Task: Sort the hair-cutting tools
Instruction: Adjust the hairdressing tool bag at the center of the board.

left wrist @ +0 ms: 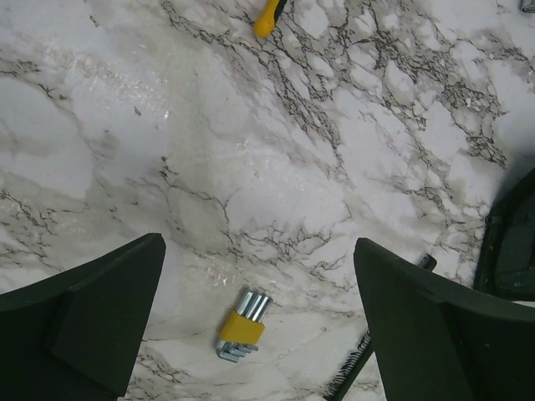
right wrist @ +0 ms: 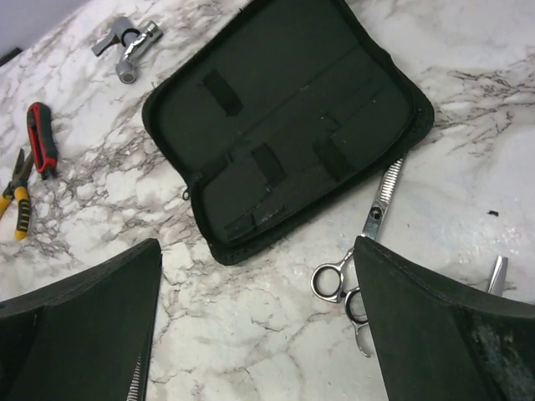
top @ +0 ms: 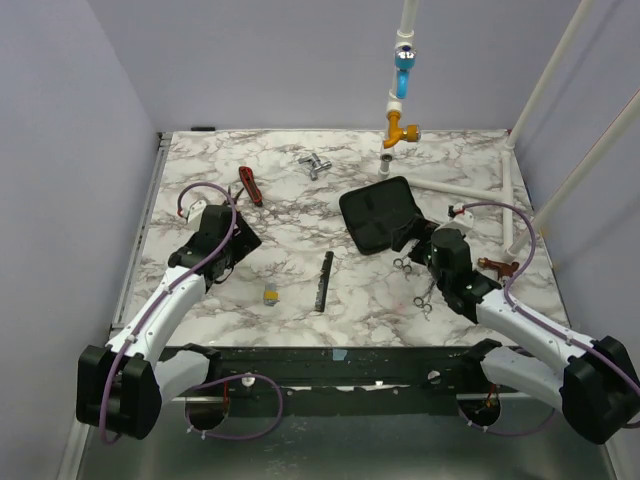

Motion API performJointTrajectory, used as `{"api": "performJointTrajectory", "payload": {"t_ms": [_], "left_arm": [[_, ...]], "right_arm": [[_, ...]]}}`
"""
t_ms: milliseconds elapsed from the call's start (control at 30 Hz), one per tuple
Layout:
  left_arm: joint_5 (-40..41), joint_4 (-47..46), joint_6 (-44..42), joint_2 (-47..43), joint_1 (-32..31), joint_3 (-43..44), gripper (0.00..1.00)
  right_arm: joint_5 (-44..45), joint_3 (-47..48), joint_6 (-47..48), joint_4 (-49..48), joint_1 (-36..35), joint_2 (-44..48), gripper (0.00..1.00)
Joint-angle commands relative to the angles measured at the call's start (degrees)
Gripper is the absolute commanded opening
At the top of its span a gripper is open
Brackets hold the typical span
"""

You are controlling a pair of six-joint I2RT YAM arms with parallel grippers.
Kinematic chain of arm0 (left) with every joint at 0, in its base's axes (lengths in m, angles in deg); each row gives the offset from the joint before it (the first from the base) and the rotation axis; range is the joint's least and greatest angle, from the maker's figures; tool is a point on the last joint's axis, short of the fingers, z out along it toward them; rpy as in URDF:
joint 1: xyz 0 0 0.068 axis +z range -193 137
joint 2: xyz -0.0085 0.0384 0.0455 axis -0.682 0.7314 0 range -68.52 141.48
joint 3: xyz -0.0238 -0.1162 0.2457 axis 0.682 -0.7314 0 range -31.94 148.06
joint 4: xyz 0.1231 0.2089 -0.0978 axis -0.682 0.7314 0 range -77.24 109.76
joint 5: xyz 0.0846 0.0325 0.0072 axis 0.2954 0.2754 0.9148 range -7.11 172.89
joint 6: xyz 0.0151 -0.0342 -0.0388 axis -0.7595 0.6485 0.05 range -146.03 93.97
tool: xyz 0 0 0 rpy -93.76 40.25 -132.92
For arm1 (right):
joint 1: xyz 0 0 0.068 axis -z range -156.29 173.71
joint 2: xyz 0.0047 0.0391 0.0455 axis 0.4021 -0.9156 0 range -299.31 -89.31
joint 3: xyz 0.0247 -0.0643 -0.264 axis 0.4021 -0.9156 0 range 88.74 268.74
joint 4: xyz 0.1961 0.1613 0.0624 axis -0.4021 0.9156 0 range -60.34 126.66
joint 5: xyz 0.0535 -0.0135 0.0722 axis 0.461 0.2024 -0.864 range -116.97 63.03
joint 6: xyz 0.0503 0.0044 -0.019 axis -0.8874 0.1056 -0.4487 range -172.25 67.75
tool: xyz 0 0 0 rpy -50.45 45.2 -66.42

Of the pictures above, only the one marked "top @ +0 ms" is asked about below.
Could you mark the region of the black zip tool case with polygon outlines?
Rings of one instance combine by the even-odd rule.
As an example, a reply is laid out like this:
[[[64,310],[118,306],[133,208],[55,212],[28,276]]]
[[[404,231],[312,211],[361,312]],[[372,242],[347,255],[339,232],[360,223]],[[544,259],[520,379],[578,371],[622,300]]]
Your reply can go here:
[[[343,194],[339,207],[346,228],[362,255],[392,245],[392,233],[422,215],[403,176],[389,178]]]

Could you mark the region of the black hair comb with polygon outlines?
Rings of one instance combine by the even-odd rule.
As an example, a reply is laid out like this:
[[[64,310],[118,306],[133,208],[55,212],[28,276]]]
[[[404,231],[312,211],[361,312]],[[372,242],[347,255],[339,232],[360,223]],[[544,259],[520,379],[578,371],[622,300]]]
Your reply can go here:
[[[316,312],[324,312],[326,307],[326,298],[329,287],[329,279],[334,259],[334,252],[327,251],[321,267],[321,273],[318,281],[318,289],[314,308]]]

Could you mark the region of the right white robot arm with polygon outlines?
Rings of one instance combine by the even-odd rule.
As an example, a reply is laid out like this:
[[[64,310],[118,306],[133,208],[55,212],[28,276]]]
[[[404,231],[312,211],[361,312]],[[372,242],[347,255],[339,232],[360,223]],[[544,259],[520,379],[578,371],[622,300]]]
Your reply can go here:
[[[460,367],[462,384],[474,392],[497,384],[525,393],[561,412],[594,444],[630,427],[639,413],[639,377],[626,347],[611,336],[595,340],[557,324],[477,271],[466,241],[471,226],[471,216],[456,211],[444,225],[415,216],[391,235],[395,251],[415,243],[410,259],[428,268],[453,312],[524,350],[496,342],[476,345]]]

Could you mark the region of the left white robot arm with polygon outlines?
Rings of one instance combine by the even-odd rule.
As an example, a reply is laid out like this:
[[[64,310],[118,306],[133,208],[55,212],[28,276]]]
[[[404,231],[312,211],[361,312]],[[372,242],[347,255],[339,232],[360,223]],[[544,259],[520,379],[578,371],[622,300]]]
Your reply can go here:
[[[163,351],[186,314],[261,241],[228,205],[208,205],[197,230],[173,252],[159,286],[134,319],[103,347],[89,345],[77,367],[76,418],[117,435],[143,439],[161,409],[194,388],[214,393],[222,380],[218,352],[189,343]]]

